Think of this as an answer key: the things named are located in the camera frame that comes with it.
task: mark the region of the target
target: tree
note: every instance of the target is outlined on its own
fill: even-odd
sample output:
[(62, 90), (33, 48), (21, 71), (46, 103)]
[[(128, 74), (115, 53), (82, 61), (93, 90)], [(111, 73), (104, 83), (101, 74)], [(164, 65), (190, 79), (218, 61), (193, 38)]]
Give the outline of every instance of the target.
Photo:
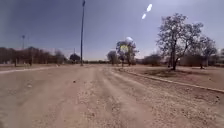
[(117, 61), (118, 61), (116, 51), (110, 51), (110, 52), (107, 54), (107, 58), (108, 58), (108, 60), (111, 62), (112, 65), (116, 64)]
[(150, 64), (152, 66), (158, 66), (160, 65), (161, 56), (159, 54), (152, 54), (150, 56), (146, 56), (143, 59), (143, 64)]
[(186, 18), (178, 13), (162, 18), (162, 25), (159, 28), (157, 45), (164, 55), (170, 56), (172, 70), (176, 70), (178, 60), (195, 43), (203, 27), (201, 23), (185, 24)]
[(191, 52), (200, 56), (200, 67), (203, 69), (203, 62), (206, 62), (206, 66), (208, 66), (209, 57), (217, 53), (215, 41), (209, 37), (202, 36), (198, 42), (193, 45)]
[(65, 61), (65, 56), (60, 50), (55, 51), (55, 58), (57, 64), (62, 64)]
[(119, 41), (116, 46), (117, 53), (118, 53), (118, 59), (122, 62), (122, 67), (124, 64), (124, 61), (126, 60), (128, 62), (128, 65), (130, 66), (131, 63), (134, 61), (134, 57), (136, 53), (138, 52), (136, 49), (136, 46), (133, 41), (125, 40), (125, 41)]
[(76, 53), (73, 53), (72, 55), (70, 55), (69, 59), (73, 62), (80, 61), (80, 56), (78, 56)]

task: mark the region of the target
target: gravel ground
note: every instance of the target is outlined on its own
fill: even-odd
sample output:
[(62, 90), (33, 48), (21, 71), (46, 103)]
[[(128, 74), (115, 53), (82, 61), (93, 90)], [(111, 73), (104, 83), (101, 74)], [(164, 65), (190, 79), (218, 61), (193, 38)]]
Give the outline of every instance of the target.
[(0, 128), (223, 128), (224, 94), (69, 66), (0, 74)]

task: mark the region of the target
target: bare tree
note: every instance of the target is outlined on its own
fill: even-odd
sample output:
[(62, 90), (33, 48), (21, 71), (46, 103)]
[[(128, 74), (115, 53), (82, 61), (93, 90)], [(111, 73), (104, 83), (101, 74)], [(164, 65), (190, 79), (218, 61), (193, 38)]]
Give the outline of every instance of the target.
[(203, 27), (201, 23), (185, 24), (185, 20), (186, 16), (178, 13), (162, 18), (162, 25), (158, 34), (157, 45), (164, 55), (170, 56), (173, 70), (176, 70), (178, 60), (196, 42), (200, 36), (201, 27)]
[(151, 54), (150, 56), (146, 56), (143, 59), (143, 64), (147, 65), (150, 64), (152, 66), (160, 65), (161, 56), (159, 54)]
[(215, 48), (215, 41), (210, 39), (209, 37), (202, 36), (200, 37), (198, 43), (193, 47), (195, 54), (201, 56), (201, 69), (203, 69), (203, 62), (206, 62), (206, 66), (208, 66), (208, 59), (211, 55), (217, 53), (217, 49)]

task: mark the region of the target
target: green tree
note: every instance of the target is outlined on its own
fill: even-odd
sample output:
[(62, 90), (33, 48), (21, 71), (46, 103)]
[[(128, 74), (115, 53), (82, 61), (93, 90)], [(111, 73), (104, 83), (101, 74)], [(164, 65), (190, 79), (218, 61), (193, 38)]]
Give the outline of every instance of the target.
[(130, 66), (132, 62), (134, 61), (134, 57), (136, 53), (138, 52), (136, 50), (136, 46), (133, 41), (119, 41), (116, 46), (117, 53), (118, 53), (118, 59), (122, 62), (122, 67), (124, 64), (124, 61), (126, 60), (128, 65)]
[(109, 60), (109, 62), (114, 65), (114, 64), (117, 64), (118, 62), (118, 57), (117, 57), (117, 53), (116, 51), (110, 51), (108, 54), (107, 54), (107, 59)]

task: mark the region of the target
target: distant tree line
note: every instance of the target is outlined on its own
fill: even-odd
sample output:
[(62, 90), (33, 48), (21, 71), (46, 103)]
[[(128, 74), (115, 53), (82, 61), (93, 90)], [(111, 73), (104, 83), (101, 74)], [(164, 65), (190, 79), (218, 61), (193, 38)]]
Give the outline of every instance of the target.
[(15, 50), (13, 48), (0, 47), (0, 64), (12, 64), (17, 66), (18, 63), (32, 64), (62, 64), (67, 61), (64, 54), (56, 50), (51, 54), (43, 49), (28, 47), (24, 50)]

